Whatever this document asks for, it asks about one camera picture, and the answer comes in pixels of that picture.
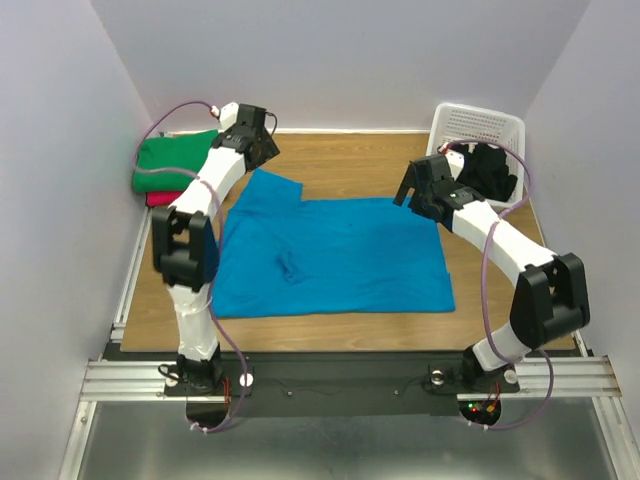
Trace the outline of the blue t shirt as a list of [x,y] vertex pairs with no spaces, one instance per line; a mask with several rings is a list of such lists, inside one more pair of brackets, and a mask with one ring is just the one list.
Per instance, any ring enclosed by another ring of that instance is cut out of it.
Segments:
[[385,197],[305,200],[302,193],[300,183],[253,173],[225,223],[218,316],[454,311],[433,221]]

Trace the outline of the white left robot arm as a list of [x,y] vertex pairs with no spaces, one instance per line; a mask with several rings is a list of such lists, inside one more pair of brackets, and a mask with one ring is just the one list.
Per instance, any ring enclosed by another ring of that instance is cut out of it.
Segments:
[[279,153],[265,125],[270,115],[265,108],[229,103],[211,112],[222,130],[203,166],[198,172],[174,168],[190,183],[151,215],[153,265],[173,302],[179,333],[175,362],[159,368],[170,396],[215,395],[225,386],[211,312],[223,231],[212,223],[232,187]]

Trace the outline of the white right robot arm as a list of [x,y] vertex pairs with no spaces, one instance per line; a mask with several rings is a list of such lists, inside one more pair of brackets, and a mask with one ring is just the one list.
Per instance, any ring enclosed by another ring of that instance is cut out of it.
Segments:
[[458,182],[442,155],[410,162],[393,200],[443,225],[496,265],[514,287],[507,322],[462,354],[460,378],[482,390],[496,371],[547,343],[586,327],[591,319],[586,270],[575,254],[559,255],[531,240],[476,190]]

